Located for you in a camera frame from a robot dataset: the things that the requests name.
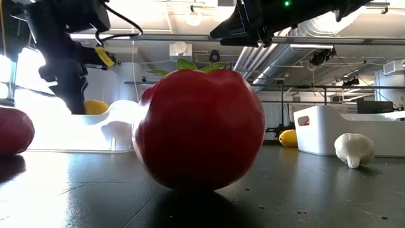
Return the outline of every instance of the window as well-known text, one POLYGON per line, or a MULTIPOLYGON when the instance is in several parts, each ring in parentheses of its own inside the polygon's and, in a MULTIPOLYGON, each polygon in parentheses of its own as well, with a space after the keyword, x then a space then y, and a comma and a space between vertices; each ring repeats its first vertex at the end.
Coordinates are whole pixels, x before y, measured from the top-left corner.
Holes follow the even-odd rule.
POLYGON ((35 92, 53 94, 49 84, 38 73, 39 67, 44 64, 44 57, 36 51, 24 48, 20 53, 16 73, 16 85, 20 88, 15 91, 15 106, 29 114, 70 113, 62 99, 35 92))
POLYGON ((11 75, 11 61, 5 56, 0 56, 0 99, 7 98, 8 83, 11 75))

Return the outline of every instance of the white plastic bin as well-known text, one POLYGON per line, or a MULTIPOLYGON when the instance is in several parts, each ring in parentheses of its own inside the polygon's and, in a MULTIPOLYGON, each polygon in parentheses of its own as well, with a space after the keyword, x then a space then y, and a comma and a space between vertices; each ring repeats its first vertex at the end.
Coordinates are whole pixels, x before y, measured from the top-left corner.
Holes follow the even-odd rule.
POLYGON ((339 114, 331 106, 294 113, 298 148, 317 155, 336 155, 335 140, 345 133, 369 137, 376 156, 405 157, 405 111, 385 114, 339 114))
POLYGON ((134 101, 116 101, 101 115, 31 115, 35 137, 27 151, 125 153, 134 150, 134 101))

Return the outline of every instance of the fake tomato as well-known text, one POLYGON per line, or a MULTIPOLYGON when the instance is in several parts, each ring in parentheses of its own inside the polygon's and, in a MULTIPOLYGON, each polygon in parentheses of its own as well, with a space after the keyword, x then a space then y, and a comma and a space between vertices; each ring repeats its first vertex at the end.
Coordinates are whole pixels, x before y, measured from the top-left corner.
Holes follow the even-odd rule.
POLYGON ((16 108, 0 107, 0 156, 24 152, 34 139, 30 117, 16 108))
POLYGON ((235 182, 263 143, 263 107, 232 70, 169 73, 139 106, 135 151, 152 177, 172 189, 210 191, 235 182))

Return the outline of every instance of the dark table surface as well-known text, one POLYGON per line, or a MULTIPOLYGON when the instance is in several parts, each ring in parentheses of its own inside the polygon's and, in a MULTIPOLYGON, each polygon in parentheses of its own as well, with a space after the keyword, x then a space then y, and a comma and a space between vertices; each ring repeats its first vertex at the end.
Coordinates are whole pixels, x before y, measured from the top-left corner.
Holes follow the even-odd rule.
POLYGON ((350 170, 263 146, 240 181, 191 195, 155 183, 134 153, 26 152, 0 160, 0 227, 405 227, 405 159, 350 170))

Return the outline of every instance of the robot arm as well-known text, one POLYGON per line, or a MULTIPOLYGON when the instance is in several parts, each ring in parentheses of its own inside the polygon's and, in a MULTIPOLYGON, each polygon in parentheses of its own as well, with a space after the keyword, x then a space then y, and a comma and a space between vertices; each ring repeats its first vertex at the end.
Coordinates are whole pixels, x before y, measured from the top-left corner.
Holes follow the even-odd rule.
POLYGON ((65 101, 73 114, 85 113, 86 66, 110 66, 101 61, 94 49, 73 41, 69 33, 91 28, 108 31, 109 18, 103 3, 100 0, 39 0, 19 4, 11 12, 13 17, 27 22, 35 47, 44 56, 46 64, 39 68, 41 78, 57 82, 49 88, 65 101))
MULTIPOLYGON (((84 114, 84 90, 87 87, 86 67, 107 70, 119 64, 113 54, 103 48, 103 40, 97 39, 97 48, 83 47, 73 41, 70 33, 96 29, 97 34, 110 29, 107 10, 110 10, 142 31, 134 22, 109 8, 108 0, 36 0, 22 5, 3 0, 4 34, 0 53, 17 61, 18 54, 27 46, 30 34, 35 48, 40 51, 46 64, 39 74, 46 82, 57 82, 50 89, 63 99, 73 114, 84 114)), ((116 36, 134 36, 121 34, 116 36)))
POLYGON ((370 0, 237 0, 231 17, 211 32, 211 37, 222 39, 221 45, 264 47, 271 45, 274 33, 329 11, 336 21, 359 9, 370 0))

